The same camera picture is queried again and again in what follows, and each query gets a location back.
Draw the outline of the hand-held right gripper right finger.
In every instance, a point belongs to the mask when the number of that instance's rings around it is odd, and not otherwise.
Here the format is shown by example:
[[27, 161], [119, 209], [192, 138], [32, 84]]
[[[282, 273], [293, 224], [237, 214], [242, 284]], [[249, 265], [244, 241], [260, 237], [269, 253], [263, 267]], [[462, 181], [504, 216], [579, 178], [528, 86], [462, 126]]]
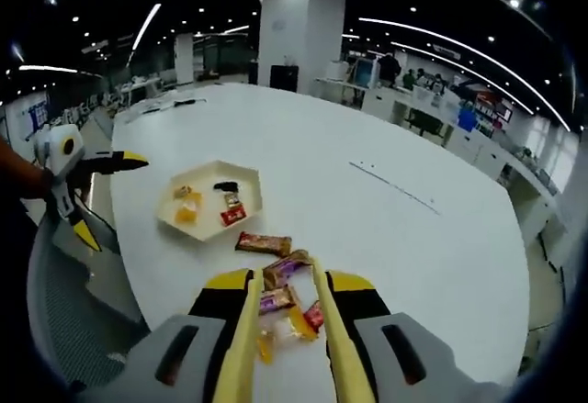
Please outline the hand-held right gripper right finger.
[[505, 390], [461, 371], [451, 348], [391, 313], [357, 274], [323, 274], [327, 354], [340, 402], [500, 402]]

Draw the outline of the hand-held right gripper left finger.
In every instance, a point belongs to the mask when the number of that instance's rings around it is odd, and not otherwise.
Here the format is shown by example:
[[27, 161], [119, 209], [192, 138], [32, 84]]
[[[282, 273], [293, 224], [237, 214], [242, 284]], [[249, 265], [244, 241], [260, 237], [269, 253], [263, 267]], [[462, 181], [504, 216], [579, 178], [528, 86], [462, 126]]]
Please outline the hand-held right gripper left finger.
[[186, 315], [129, 352], [122, 373], [80, 402], [249, 402], [253, 397], [256, 272], [217, 274]]

